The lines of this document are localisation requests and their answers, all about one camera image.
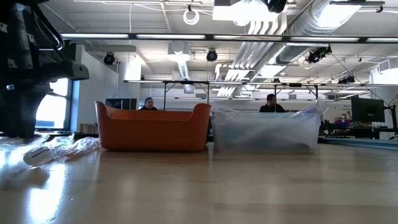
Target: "man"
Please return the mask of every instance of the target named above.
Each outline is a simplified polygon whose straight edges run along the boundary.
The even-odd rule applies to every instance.
[[[156,107],[154,107],[154,100],[152,97],[148,97],[145,99],[145,104],[140,110],[158,110]]]
[[[260,108],[260,112],[275,112],[275,95],[274,94],[268,94],[267,104]],[[277,113],[285,113],[285,109],[281,105],[276,104],[276,112]]]

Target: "table surface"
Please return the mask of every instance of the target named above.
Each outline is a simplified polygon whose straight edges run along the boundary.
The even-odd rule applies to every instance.
[[[34,169],[0,150],[5,223],[397,223],[398,153],[97,151]]]

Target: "orange bin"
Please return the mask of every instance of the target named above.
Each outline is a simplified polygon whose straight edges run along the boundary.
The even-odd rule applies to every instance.
[[[101,146],[111,151],[204,151],[211,106],[193,112],[129,111],[95,102]]]

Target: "computer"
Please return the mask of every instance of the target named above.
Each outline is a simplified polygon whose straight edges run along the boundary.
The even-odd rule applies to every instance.
[[[106,99],[105,105],[110,106],[112,108],[121,109],[121,110],[136,110],[137,109],[137,99],[135,99],[135,98]]]
[[[352,98],[353,121],[385,122],[382,100]]]

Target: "clear plastic bin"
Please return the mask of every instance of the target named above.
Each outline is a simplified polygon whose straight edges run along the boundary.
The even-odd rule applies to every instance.
[[[215,150],[273,153],[316,153],[319,114],[216,113]]]

